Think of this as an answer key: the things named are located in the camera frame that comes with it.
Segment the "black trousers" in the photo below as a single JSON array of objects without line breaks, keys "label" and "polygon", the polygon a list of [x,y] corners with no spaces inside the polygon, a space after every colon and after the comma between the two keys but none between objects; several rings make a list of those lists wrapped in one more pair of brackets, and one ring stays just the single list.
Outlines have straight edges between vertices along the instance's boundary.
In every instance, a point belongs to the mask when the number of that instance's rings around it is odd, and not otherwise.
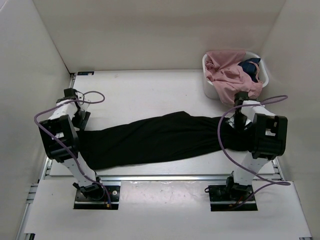
[{"label": "black trousers", "polygon": [[238,131],[228,120],[179,111],[102,130],[80,130],[79,151],[93,170],[184,160],[222,147],[248,151],[255,127]]}]

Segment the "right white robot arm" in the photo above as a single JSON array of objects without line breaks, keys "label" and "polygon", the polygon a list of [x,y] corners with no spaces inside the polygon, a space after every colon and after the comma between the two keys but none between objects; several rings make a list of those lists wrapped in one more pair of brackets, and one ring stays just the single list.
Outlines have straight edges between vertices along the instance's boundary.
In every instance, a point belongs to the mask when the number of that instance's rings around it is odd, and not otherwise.
[{"label": "right white robot arm", "polygon": [[252,181],[269,161],[284,154],[286,149],[288,119],[268,111],[249,93],[240,91],[234,97],[237,108],[226,122],[240,141],[246,143],[247,154],[227,178],[224,193],[230,200],[246,198],[252,192]]}]

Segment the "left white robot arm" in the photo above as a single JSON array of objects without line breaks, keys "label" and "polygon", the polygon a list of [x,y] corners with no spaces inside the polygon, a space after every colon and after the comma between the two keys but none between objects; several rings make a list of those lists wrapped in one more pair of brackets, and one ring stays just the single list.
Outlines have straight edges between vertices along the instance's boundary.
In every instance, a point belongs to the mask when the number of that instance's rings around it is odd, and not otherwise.
[{"label": "left white robot arm", "polygon": [[80,155],[80,140],[77,130],[84,130],[92,103],[85,94],[74,88],[63,90],[64,97],[56,106],[34,116],[47,157],[65,166],[76,179],[73,186],[84,197],[94,201],[103,199],[106,190],[95,170],[91,169]]}]

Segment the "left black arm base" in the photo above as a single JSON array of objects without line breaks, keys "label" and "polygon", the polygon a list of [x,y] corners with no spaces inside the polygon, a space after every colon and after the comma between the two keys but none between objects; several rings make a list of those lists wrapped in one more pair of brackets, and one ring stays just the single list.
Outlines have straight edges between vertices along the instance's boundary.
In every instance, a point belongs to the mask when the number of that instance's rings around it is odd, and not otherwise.
[{"label": "left black arm base", "polygon": [[101,186],[93,185],[93,189],[79,187],[77,183],[72,184],[76,188],[73,208],[75,210],[118,210],[121,194],[121,183],[112,182]]}]

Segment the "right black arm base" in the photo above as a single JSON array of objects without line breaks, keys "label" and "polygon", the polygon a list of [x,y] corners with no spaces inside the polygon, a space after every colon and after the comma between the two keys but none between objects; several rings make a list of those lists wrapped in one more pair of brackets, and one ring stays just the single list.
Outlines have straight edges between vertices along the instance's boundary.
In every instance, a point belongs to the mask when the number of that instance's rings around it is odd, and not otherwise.
[{"label": "right black arm base", "polygon": [[232,177],[228,177],[225,184],[209,185],[204,192],[209,194],[211,212],[258,210],[252,186],[234,183]]}]

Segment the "pink trousers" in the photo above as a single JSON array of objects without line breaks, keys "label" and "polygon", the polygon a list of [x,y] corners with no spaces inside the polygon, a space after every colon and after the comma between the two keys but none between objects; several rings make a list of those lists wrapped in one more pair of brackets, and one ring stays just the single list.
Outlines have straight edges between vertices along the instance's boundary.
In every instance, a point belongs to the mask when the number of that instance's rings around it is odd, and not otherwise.
[{"label": "pink trousers", "polygon": [[210,50],[205,54],[205,75],[212,82],[223,104],[232,106],[238,92],[248,92],[251,98],[257,98],[261,94],[263,83],[260,80],[253,82],[238,65],[244,61],[244,49]]}]

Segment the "white laundry basket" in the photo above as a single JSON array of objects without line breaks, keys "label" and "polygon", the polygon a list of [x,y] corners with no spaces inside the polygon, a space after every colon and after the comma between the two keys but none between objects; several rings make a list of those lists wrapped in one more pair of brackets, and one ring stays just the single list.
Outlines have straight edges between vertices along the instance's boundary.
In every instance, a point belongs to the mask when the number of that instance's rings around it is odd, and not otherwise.
[{"label": "white laundry basket", "polygon": [[[243,60],[246,61],[246,60],[251,59],[251,58],[260,58],[258,77],[259,77],[259,80],[262,82],[262,87],[265,88],[269,83],[269,76],[267,74],[265,63],[264,63],[262,57],[260,57],[258,54],[253,53],[251,51],[246,51],[246,53],[245,53],[245,55],[243,57]],[[206,66],[205,66],[206,60],[207,60],[207,54],[205,54],[202,57],[202,70],[203,70],[202,85],[203,85],[203,91],[204,91],[205,95],[208,98],[213,99],[213,100],[219,100],[220,97],[219,97],[214,85],[206,77]]]}]

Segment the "blue label sticker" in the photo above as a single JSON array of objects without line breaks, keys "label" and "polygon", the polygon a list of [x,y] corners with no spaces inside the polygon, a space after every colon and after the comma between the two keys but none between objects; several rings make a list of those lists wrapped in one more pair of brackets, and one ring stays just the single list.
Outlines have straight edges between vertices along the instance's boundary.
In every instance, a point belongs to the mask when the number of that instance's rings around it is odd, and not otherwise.
[{"label": "blue label sticker", "polygon": [[77,76],[93,76],[94,71],[78,71]]}]

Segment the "navy blue garment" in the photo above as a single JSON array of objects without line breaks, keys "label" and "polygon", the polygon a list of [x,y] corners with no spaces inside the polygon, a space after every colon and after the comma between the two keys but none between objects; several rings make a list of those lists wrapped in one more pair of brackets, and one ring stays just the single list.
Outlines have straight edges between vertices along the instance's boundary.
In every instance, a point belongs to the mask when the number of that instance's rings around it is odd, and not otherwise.
[{"label": "navy blue garment", "polygon": [[259,79],[259,63],[261,59],[260,58],[249,58],[247,60],[241,61],[238,65],[242,67],[243,71],[248,74],[251,78],[251,80],[255,83],[257,83]]}]

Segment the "right aluminium frame rail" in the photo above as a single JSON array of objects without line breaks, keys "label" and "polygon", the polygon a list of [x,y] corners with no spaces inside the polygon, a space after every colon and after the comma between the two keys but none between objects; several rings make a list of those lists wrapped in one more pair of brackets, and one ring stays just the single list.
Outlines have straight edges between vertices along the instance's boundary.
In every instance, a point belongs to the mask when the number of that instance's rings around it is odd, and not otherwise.
[{"label": "right aluminium frame rail", "polygon": [[279,165],[278,158],[276,157],[274,160],[271,161],[271,163],[274,170],[274,174],[272,175],[272,180],[284,181],[285,179],[284,179],[281,167]]}]

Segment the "aluminium frame rail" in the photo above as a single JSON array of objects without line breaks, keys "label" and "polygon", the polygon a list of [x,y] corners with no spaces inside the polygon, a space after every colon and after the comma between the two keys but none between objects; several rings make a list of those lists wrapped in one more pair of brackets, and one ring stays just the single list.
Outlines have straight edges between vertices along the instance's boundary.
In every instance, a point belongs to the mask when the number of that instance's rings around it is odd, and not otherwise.
[{"label": "aluminium frame rail", "polygon": [[278,158],[276,157],[274,160],[271,161],[271,163],[274,170],[274,174],[272,175],[272,180],[284,181],[285,179],[284,179],[281,167],[279,165]]},{"label": "aluminium frame rail", "polygon": [[42,146],[45,148],[46,157],[45,161],[43,162],[42,169],[40,171],[40,176],[37,179],[37,182],[30,185],[28,197],[25,201],[25,206],[23,208],[22,217],[19,220],[18,230],[15,236],[16,240],[25,240],[27,235],[23,233],[24,229],[24,222],[27,218],[27,213],[30,208],[30,204],[34,200],[33,192],[31,190],[36,190],[38,187],[38,183],[43,180],[46,176],[46,172],[48,169],[48,164],[51,161],[53,155],[50,153],[49,145],[51,142],[59,143],[57,141],[59,135],[62,132],[62,125],[66,125],[67,129],[72,127],[71,119],[68,115],[63,115],[60,117],[56,117],[56,109],[58,107],[55,106],[48,110],[42,111],[36,114],[33,118],[33,122],[38,127],[38,130],[41,134]]},{"label": "aluminium frame rail", "polygon": [[223,181],[228,175],[125,175],[102,176],[103,181]]}]

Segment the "front aluminium frame rail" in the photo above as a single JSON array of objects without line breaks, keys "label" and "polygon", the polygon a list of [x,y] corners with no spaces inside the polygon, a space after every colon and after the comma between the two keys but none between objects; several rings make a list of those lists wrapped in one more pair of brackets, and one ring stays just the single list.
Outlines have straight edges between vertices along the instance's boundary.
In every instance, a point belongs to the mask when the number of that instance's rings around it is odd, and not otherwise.
[{"label": "front aluminium frame rail", "polygon": [[103,181],[223,181],[228,175],[125,175],[102,176]]}]

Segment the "left aluminium frame rail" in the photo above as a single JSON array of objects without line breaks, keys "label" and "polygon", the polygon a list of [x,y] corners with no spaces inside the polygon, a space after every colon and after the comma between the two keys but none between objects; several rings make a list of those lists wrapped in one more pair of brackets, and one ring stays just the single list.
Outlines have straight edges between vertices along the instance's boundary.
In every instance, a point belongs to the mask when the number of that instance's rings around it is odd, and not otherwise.
[{"label": "left aluminium frame rail", "polygon": [[46,176],[46,172],[48,169],[48,164],[51,161],[53,155],[50,153],[49,145],[51,142],[59,143],[57,141],[59,135],[62,132],[62,125],[66,125],[67,129],[72,127],[71,119],[68,115],[63,115],[60,117],[56,117],[56,109],[58,107],[55,106],[48,110],[42,111],[36,114],[33,118],[33,122],[38,127],[38,130],[41,134],[42,146],[45,148],[46,157],[45,161],[43,162],[42,169],[40,171],[40,176],[37,179],[37,182],[30,185],[28,197],[25,201],[25,206],[23,208],[22,217],[19,220],[18,230],[15,236],[16,240],[25,240],[27,235],[23,233],[24,229],[24,222],[27,218],[27,213],[30,208],[30,204],[34,200],[33,192],[31,190],[36,190],[38,187],[38,183],[43,180]]}]

